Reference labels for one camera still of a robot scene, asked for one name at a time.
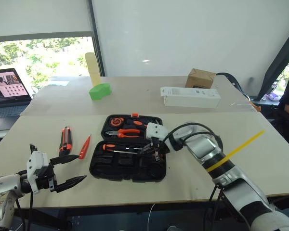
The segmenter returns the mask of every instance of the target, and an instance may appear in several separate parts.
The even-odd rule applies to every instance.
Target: green block
[[[109,83],[101,83],[91,88],[89,91],[92,100],[100,100],[103,97],[110,95],[111,87]]]

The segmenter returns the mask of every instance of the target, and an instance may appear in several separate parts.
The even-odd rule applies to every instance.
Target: open tool case
[[[95,147],[90,163],[90,173],[96,178],[108,180],[161,181],[166,175],[165,154],[169,152],[168,148],[163,146],[159,150],[158,160],[154,151],[140,153],[140,150],[145,146],[149,147],[151,143],[150,140],[145,139],[146,124],[149,122],[162,125],[162,120],[158,117],[138,114],[108,116],[101,132],[104,140]],[[111,131],[116,133],[120,129],[137,129],[138,133],[133,131],[123,136],[138,137],[109,134]]]

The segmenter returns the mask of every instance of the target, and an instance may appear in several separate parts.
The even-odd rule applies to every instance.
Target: laptop
[[[9,130],[31,97],[14,68],[0,70],[0,130]]]

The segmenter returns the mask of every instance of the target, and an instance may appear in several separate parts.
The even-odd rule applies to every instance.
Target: orange pliers handle
[[[135,137],[139,137],[139,136],[128,136],[128,135],[125,135],[127,133],[136,133],[136,134],[140,134],[140,130],[138,129],[119,129],[118,130],[118,138],[135,138]]]

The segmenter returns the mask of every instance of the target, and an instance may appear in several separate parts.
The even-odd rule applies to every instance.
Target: white product box
[[[216,108],[221,100],[216,89],[160,88],[165,106]]]

